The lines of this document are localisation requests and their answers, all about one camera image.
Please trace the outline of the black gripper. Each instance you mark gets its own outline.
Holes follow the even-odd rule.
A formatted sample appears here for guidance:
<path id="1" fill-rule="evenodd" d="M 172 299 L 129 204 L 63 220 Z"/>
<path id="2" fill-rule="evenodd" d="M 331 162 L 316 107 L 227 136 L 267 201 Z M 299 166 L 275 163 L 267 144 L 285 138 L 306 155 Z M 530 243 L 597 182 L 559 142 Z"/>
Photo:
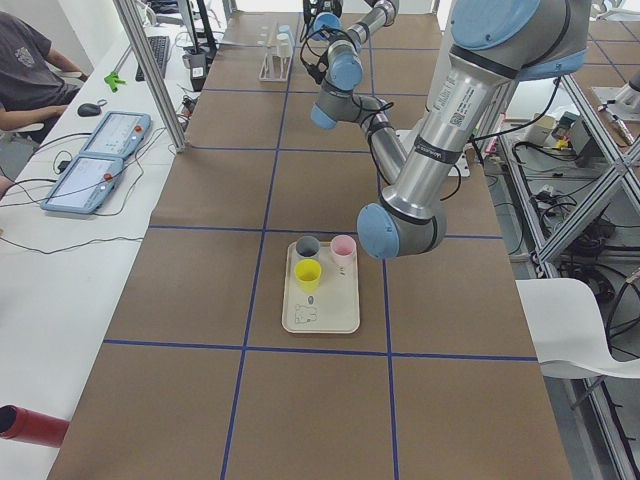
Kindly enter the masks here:
<path id="1" fill-rule="evenodd" d="M 315 18 L 320 13 L 325 12 L 340 17 L 342 11 L 342 0 L 303 0 L 303 15 L 305 18 Z"/>

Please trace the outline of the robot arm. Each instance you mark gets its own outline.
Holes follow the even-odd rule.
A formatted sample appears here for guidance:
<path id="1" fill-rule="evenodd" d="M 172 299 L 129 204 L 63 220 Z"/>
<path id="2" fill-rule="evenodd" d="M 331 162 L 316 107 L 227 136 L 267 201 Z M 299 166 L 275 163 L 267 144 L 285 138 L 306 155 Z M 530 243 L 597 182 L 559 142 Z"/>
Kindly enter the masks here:
<path id="1" fill-rule="evenodd" d="M 341 24 L 341 1 L 305 1 L 304 44 L 310 40 L 327 43 L 316 63 L 303 60 L 309 76 L 320 86 L 311 109 L 311 120 L 320 128 L 333 129 L 340 122 L 358 125 L 364 132 L 379 176 L 393 184 L 407 157 L 395 129 L 389 122 L 390 103 L 355 89 L 364 76 L 359 57 L 373 33 L 392 25 L 399 12 L 397 1 L 370 1 L 370 11 L 348 28 Z"/>
<path id="2" fill-rule="evenodd" d="M 586 55 L 587 1 L 459 1 L 450 16 L 450 70 L 405 150 L 383 115 L 368 137 L 379 162 L 397 165 L 378 202 L 362 208 L 357 232 L 376 259 L 419 255 L 446 233 L 440 189 L 496 90 L 511 81 L 559 77 Z"/>

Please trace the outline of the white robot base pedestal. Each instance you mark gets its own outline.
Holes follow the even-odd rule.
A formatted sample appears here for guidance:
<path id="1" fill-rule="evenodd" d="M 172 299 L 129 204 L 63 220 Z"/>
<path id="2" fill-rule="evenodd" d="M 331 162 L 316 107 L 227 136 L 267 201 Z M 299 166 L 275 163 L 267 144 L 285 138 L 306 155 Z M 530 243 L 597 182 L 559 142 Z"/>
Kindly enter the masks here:
<path id="1" fill-rule="evenodd" d="M 405 151 L 409 153 L 415 142 L 416 134 L 410 129 L 405 129 L 405 130 L 400 129 L 396 131 L 396 136 L 398 137 Z M 449 176 L 453 177 L 456 174 L 456 172 L 459 172 L 460 176 L 463 178 L 467 178 L 471 174 L 465 153 L 462 153 L 459 156 L 455 166 L 451 168 L 449 172 Z"/>

